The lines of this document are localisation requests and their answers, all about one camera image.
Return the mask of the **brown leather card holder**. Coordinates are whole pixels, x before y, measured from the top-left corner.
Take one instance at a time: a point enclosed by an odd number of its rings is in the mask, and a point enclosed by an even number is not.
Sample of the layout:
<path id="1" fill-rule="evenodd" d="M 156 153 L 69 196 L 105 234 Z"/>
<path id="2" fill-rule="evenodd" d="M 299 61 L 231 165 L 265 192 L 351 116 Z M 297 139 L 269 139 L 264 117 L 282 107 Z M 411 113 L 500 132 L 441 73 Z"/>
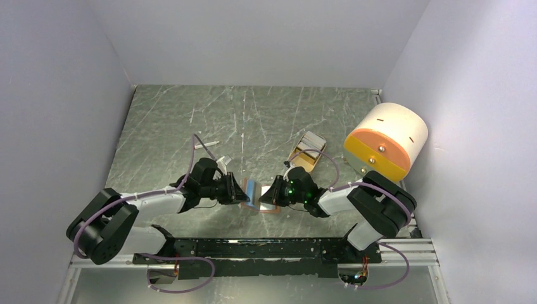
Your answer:
<path id="1" fill-rule="evenodd" d="M 260 198 L 270 186 L 263 186 L 253 179 L 243 179 L 241 189 L 248 196 L 248 201 L 240 203 L 241 208 L 251 210 L 258 213 L 277 214 L 281 209 L 279 206 L 271 205 L 270 203 L 262 203 Z"/>

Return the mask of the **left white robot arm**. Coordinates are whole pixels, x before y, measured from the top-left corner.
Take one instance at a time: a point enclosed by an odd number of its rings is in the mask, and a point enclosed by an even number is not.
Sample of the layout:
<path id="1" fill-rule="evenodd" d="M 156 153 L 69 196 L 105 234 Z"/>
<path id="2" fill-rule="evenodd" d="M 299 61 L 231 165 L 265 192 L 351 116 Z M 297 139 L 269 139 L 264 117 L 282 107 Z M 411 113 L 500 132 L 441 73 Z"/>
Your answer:
<path id="1" fill-rule="evenodd" d="M 142 255 L 167 263 L 176 256 L 175 238 L 152 220 L 197 207 L 203 199 L 221 205 L 248 202 L 232 172 L 211 158 L 191 163 L 189 172 L 170 185 L 143 193 L 104 188 L 66 229 L 75 254 L 102 265 L 117 255 Z"/>

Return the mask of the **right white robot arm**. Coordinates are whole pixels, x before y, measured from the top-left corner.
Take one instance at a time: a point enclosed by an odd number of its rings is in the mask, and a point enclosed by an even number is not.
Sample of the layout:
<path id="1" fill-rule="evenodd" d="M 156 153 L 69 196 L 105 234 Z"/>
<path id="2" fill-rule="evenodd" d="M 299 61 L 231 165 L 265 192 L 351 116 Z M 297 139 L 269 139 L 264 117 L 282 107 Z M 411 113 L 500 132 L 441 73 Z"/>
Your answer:
<path id="1" fill-rule="evenodd" d="M 259 202 L 275 206 L 302 204 L 314 217 L 326 218 L 340 212 L 357 211 L 363 220 L 344 237 L 342 255 L 357 262 L 366 248 L 382 238 L 393 238 L 408 225 L 417 207 L 415 198 L 376 171 L 341 187 L 323 188 L 301 167 L 286 177 L 278 175 L 259 197 Z"/>

